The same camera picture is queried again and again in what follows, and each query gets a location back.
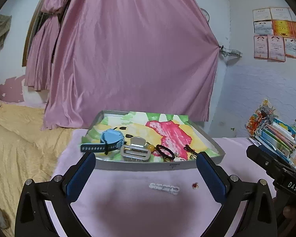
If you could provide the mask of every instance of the black hair clip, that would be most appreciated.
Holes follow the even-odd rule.
[[[185,149],[187,152],[192,153],[193,155],[197,156],[198,153],[196,153],[191,147],[189,147],[187,144],[185,145],[185,147],[183,148]]]

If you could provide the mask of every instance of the blue watch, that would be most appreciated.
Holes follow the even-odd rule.
[[[86,152],[105,152],[118,150],[124,144],[124,135],[121,131],[114,129],[105,130],[100,139],[101,143],[82,143],[80,145],[80,151]]]

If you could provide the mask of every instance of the blue gripper pad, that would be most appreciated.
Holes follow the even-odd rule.
[[[78,199],[83,187],[95,168],[95,163],[96,157],[94,153],[87,152],[76,165],[71,166],[65,173],[62,189],[69,203],[75,202]]]
[[[215,201],[224,204],[230,187],[226,172],[220,166],[216,166],[206,152],[198,154],[196,166]]]

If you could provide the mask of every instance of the yellow bead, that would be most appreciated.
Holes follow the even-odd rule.
[[[145,148],[150,150],[151,153],[155,150],[155,147],[152,144],[147,144]]]

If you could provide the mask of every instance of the white wall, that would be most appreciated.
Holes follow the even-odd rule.
[[[12,15],[11,28],[0,50],[0,84],[11,77],[25,75],[22,67],[23,49],[27,31],[39,0],[8,0],[0,10],[0,14]],[[46,92],[28,91],[23,88],[25,101],[39,103],[47,97]]]
[[[227,66],[223,91],[210,128],[212,137],[247,136],[244,125],[264,98],[268,98],[286,123],[296,119],[296,59],[269,62],[253,58],[252,10],[288,7],[285,0],[229,0],[230,46],[243,53]]]
[[[196,0],[199,7],[205,9],[209,15],[209,26],[213,31],[219,45],[229,47],[230,40],[230,8],[229,0]],[[218,69],[215,77],[215,83],[210,103],[210,113],[208,122],[198,122],[205,132],[210,129],[216,107],[219,101],[220,93],[223,87],[223,80],[226,73],[226,63],[220,56]]]

